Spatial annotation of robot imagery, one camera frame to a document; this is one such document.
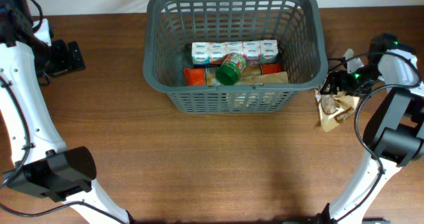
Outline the brown snack bag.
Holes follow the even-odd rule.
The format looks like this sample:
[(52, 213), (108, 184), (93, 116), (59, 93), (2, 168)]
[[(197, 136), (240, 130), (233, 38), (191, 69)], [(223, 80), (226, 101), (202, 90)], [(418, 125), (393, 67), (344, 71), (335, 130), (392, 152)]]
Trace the brown snack bag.
[(338, 92), (336, 95), (321, 95), (319, 87), (313, 91), (319, 110), (321, 128), (325, 132), (332, 131), (352, 117), (360, 101), (359, 97), (347, 95), (344, 91)]

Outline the clear bag of bread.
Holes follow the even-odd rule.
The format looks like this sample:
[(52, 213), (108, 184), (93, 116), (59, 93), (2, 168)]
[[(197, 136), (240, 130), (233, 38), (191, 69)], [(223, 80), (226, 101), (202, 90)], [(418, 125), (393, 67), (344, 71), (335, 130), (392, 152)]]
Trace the clear bag of bread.
[(258, 84), (288, 84), (288, 73), (277, 72), (259, 76), (242, 77), (235, 85), (258, 85)]

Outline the tissue pack multipack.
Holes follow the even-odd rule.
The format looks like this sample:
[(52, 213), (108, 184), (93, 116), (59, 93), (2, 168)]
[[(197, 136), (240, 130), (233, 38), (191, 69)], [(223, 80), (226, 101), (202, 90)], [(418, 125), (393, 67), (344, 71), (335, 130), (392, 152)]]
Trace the tissue pack multipack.
[(277, 40), (193, 42), (191, 59), (195, 68), (217, 67), (230, 53), (244, 56), (248, 65), (272, 64), (277, 60)]

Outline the green lid jar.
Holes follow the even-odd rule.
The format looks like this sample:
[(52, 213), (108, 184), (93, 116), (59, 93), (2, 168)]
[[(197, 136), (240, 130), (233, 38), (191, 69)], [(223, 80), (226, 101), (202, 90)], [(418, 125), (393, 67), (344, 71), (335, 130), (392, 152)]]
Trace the green lid jar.
[(246, 68), (243, 55), (230, 53), (215, 73), (217, 80), (223, 85), (235, 85)]

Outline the grey plastic basket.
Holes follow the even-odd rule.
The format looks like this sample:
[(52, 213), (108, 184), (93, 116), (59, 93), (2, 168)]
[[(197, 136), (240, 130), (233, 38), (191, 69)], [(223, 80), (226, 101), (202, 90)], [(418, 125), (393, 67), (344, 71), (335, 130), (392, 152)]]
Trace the grey plastic basket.
[[(316, 0), (150, 0), (143, 74), (187, 113), (280, 110), (328, 72)], [(278, 64), (282, 83), (221, 85), (215, 70), (227, 54), (249, 64)]]

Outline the orange cracker package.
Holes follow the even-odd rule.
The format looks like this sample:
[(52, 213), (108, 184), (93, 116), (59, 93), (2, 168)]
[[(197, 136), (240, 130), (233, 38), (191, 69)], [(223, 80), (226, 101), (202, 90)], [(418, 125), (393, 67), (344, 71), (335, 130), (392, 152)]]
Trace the orange cracker package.
[[(216, 79), (215, 74), (218, 67), (212, 68), (185, 68), (184, 76), (187, 86), (197, 85), (221, 85)], [(249, 76), (261, 76), (282, 72), (281, 65), (275, 64), (256, 64), (248, 65), (244, 72), (241, 74), (242, 77)]]

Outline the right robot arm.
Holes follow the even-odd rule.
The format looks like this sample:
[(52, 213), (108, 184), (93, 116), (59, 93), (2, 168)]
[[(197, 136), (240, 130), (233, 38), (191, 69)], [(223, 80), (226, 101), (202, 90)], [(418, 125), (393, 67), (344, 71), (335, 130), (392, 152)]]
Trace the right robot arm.
[(379, 91), (387, 95), (363, 132), (354, 131), (365, 152), (341, 195), (317, 214), (312, 223), (363, 223), (364, 216), (385, 184), (411, 161), (423, 156), (423, 78), (414, 48), (383, 33), (370, 41), (361, 56), (345, 54), (343, 66), (331, 68), (317, 95), (346, 94), (360, 98), (354, 118)]

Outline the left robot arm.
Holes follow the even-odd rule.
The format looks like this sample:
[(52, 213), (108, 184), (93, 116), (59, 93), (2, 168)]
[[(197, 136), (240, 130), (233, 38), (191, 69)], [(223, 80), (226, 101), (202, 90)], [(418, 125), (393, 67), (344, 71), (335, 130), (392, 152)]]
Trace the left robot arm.
[(1, 116), (14, 164), (2, 186), (71, 207), (90, 223), (132, 223), (97, 181), (90, 151), (68, 148), (50, 118), (41, 87), (85, 64), (76, 42), (54, 40), (45, 18), (33, 21), (31, 1), (1, 0)]

